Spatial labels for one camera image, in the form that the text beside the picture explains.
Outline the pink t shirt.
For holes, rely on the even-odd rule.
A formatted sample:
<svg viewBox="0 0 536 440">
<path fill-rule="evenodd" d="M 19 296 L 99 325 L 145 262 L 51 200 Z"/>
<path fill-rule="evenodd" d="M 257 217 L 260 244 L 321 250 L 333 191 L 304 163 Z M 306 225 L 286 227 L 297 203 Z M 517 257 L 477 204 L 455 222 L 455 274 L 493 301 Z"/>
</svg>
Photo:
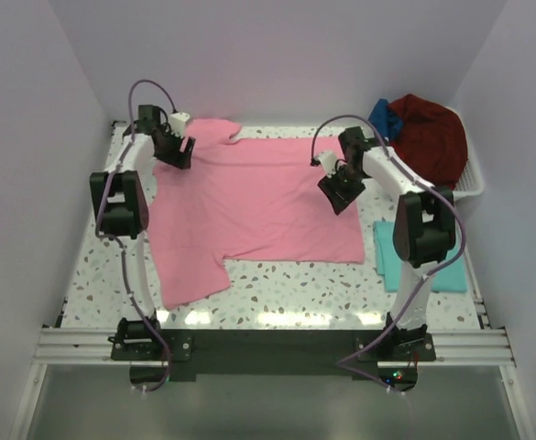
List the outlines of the pink t shirt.
<svg viewBox="0 0 536 440">
<path fill-rule="evenodd" d="M 335 214 L 317 186 L 309 138 L 244 138 L 241 126 L 196 119 L 191 166 L 159 162 L 148 240 L 165 308 L 230 287 L 224 261 L 363 263 L 355 205 Z"/>
</svg>

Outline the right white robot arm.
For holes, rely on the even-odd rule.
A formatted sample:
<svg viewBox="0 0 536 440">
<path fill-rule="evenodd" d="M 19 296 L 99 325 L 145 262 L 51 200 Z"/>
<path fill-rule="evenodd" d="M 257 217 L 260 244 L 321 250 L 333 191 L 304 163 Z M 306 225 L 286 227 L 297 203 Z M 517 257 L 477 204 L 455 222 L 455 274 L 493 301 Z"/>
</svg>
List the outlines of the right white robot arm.
<svg viewBox="0 0 536 440">
<path fill-rule="evenodd" d="M 460 222 L 454 196 L 446 187 L 435 187 L 418 176 L 393 148 L 372 146 L 359 126 L 338 136 L 343 156 L 331 150 L 315 152 L 311 145 L 311 165 L 323 169 L 318 187 L 339 215 L 365 190 L 365 180 L 374 180 L 396 204 L 392 243 L 401 261 L 399 288 L 387 314 L 382 347 L 392 359 L 402 360 L 415 348 L 410 332 L 423 332 L 432 279 L 453 264 L 447 258 L 456 244 Z"/>
</svg>

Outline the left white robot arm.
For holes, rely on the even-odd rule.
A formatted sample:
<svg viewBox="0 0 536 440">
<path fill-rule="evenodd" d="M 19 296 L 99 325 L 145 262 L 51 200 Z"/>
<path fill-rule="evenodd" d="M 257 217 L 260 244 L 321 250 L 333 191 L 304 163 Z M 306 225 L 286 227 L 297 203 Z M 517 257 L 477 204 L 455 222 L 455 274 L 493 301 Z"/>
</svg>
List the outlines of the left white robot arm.
<svg viewBox="0 0 536 440">
<path fill-rule="evenodd" d="M 94 233 L 120 247 L 121 277 L 127 295 L 121 321 L 144 327 L 131 347 L 143 359 L 157 358 L 164 348 L 156 307 L 149 291 L 145 266 L 145 238 L 149 225 L 142 177 L 157 160 L 181 171 L 191 167 L 195 139 L 186 135 L 191 116 L 167 113 L 153 104 L 137 110 L 137 120 L 122 135 L 121 149 L 104 170 L 89 177 Z"/>
</svg>

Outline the blue t shirt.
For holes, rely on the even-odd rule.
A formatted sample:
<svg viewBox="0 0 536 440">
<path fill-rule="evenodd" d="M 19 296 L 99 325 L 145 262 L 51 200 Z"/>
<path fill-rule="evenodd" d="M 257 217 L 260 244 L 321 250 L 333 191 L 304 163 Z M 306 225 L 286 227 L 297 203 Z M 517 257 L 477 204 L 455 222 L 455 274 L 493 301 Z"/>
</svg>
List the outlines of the blue t shirt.
<svg viewBox="0 0 536 440">
<path fill-rule="evenodd" d="M 389 107 L 386 99 L 378 99 L 368 117 L 369 122 L 385 139 L 392 141 L 403 128 L 402 119 Z"/>
</svg>

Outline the folded teal t shirt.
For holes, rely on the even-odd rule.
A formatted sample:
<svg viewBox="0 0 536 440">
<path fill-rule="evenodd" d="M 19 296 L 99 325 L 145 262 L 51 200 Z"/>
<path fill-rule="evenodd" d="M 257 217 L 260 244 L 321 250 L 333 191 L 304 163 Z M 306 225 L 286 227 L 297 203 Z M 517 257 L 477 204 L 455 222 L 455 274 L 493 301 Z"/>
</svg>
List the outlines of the folded teal t shirt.
<svg viewBox="0 0 536 440">
<path fill-rule="evenodd" d="M 399 288 L 402 261 L 399 259 L 393 244 L 394 223 L 375 221 L 373 232 L 377 274 L 382 277 L 387 292 L 396 292 Z M 463 256 L 435 275 L 432 282 L 432 291 L 447 293 L 467 292 Z"/>
</svg>

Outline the dark red t shirt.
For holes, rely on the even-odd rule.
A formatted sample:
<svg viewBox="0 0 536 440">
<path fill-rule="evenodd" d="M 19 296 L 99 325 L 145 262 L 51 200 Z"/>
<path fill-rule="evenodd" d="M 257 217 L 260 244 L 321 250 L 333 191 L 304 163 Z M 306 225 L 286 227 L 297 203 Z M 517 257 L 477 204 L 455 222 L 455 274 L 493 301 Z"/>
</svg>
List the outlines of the dark red t shirt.
<svg viewBox="0 0 536 440">
<path fill-rule="evenodd" d="M 459 116 L 411 93 L 388 108 L 402 121 L 398 136 L 391 141 L 399 157 L 428 182 L 454 189 L 468 160 Z"/>
</svg>

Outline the white plastic laundry basket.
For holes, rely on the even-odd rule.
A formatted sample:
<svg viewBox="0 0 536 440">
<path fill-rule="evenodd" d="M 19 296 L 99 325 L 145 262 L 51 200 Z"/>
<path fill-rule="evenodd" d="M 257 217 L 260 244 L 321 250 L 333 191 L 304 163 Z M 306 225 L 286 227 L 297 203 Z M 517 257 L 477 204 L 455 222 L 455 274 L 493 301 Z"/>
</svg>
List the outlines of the white plastic laundry basket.
<svg viewBox="0 0 536 440">
<path fill-rule="evenodd" d="M 454 188 L 454 199 L 459 201 L 467 197 L 477 197 L 481 195 L 485 190 L 485 180 L 480 169 L 475 145 L 468 133 L 464 118 L 454 107 L 448 106 L 448 109 L 459 117 L 465 131 L 467 145 L 467 162 L 464 171 Z"/>
</svg>

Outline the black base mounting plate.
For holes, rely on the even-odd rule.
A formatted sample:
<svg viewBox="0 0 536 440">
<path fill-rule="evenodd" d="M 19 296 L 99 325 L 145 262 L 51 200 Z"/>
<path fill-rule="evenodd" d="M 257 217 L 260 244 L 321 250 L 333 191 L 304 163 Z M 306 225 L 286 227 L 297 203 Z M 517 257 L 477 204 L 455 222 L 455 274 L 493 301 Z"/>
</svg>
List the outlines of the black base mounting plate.
<svg viewBox="0 0 536 440">
<path fill-rule="evenodd" d="M 201 375 L 377 378 L 411 388 L 420 362 L 433 362 L 432 336 L 378 330 L 179 330 L 152 335 L 140 322 L 122 323 L 109 337 L 111 359 L 130 365 L 134 385 L 187 382 Z"/>
</svg>

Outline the aluminium frame rail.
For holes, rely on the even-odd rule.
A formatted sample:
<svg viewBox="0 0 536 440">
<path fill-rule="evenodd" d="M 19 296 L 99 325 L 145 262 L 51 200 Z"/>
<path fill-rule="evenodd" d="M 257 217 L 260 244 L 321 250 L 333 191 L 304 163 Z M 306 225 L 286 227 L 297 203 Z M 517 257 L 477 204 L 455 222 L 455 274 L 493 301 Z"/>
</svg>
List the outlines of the aluminium frame rail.
<svg viewBox="0 0 536 440">
<path fill-rule="evenodd" d="M 40 332 L 33 361 L 44 365 L 97 365 L 111 361 L 111 329 L 47 328 Z M 441 366 L 499 366 L 516 364 L 508 334 L 494 330 L 436 330 L 432 332 Z"/>
</svg>

